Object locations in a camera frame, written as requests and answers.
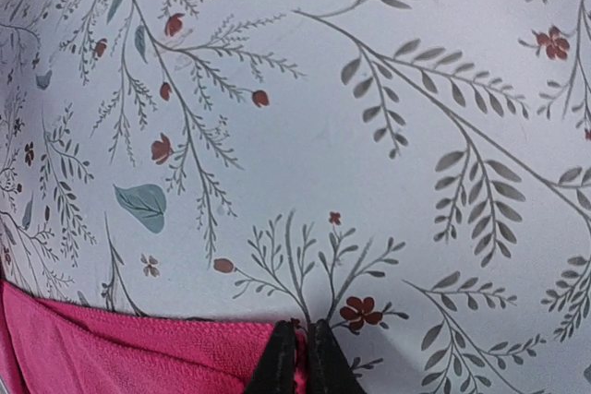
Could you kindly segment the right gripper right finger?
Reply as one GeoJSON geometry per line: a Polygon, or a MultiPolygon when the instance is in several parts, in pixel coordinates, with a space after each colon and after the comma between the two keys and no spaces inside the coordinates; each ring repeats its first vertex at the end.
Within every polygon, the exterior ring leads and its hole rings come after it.
{"type": "Polygon", "coordinates": [[[365,394],[325,319],[308,325],[307,359],[307,393],[365,394]]]}

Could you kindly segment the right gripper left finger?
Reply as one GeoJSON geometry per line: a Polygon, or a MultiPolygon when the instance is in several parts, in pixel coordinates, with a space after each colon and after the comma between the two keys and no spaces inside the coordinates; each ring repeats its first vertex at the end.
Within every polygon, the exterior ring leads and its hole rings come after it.
{"type": "Polygon", "coordinates": [[[296,389],[297,339],[291,322],[277,322],[244,394],[292,394],[296,389]]]}

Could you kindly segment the pink towel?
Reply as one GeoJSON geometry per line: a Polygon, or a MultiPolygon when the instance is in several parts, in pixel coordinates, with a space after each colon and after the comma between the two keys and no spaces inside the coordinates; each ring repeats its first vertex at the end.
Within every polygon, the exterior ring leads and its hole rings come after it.
{"type": "MultiPolygon", "coordinates": [[[[1,284],[4,393],[244,393],[275,324],[122,315],[1,284]]],[[[295,392],[307,393],[296,334],[295,392]]]]}

